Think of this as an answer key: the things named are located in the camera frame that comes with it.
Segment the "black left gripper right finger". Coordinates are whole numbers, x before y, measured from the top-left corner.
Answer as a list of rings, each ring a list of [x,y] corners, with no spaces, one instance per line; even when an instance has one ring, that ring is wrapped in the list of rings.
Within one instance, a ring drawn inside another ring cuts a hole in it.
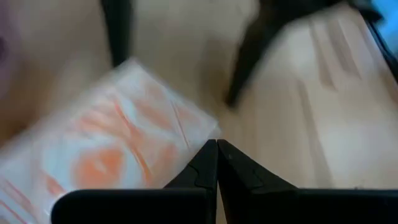
[[[398,224],[398,190],[298,188],[228,141],[217,143],[228,224]]]

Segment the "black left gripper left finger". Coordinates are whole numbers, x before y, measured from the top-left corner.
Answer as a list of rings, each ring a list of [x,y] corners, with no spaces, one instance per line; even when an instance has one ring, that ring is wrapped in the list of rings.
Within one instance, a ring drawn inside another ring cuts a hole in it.
[[[164,188],[76,190],[56,201],[51,224],[215,224],[217,175],[210,139]]]

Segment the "orange-printed playing card box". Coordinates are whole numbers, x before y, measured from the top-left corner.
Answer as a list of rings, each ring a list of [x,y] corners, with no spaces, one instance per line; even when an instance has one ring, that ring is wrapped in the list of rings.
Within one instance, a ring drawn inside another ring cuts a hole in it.
[[[0,223],[50,224],[63,195],[158,189],[219,134],[217,120],[128,60],[0,156]]]

